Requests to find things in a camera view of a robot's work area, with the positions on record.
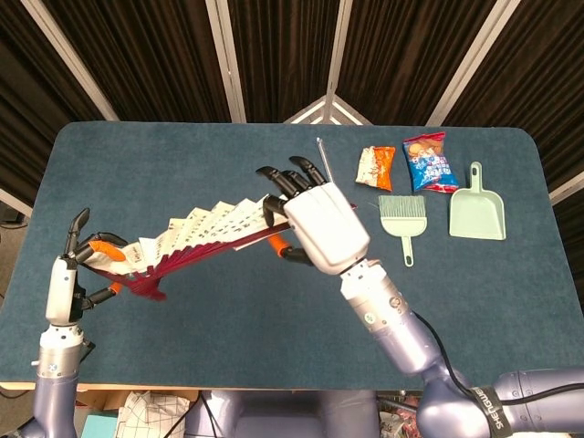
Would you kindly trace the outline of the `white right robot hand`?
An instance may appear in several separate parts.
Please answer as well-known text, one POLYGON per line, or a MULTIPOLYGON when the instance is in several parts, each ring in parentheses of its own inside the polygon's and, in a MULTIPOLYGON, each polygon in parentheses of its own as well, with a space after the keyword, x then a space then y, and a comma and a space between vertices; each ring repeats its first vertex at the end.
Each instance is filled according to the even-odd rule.
POLYGON ((320 272, 340 276, 366 257, 370 236, 339 187, 317 166, 301 156, 289 160, 299 172, 272 166, 255 171, 281 192, 264 199, 264 221, 272 228, 278 214, 285 217, 304 257, 320 272))

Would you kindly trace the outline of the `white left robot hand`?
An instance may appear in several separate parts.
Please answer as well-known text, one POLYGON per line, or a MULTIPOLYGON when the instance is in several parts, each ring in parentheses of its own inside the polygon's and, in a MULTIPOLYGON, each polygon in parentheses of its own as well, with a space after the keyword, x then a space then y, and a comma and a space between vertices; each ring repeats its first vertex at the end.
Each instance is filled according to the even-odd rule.
POLYGON ((73 218, 64 252, 56 258, 52 266, 46 319, 53 326, 65 327, 77 323, 82 319, 84 311, 93 309, 121 291, 121 285, 113 283, 87 296, 86 289, 78 283, 78 267, 95 254, 102 254, 113 262, 126 260, 120 248, 127 242, 115 234, 96 233, 82 242, 78 241, 89 217, 90 209, 84 208, 73 218))

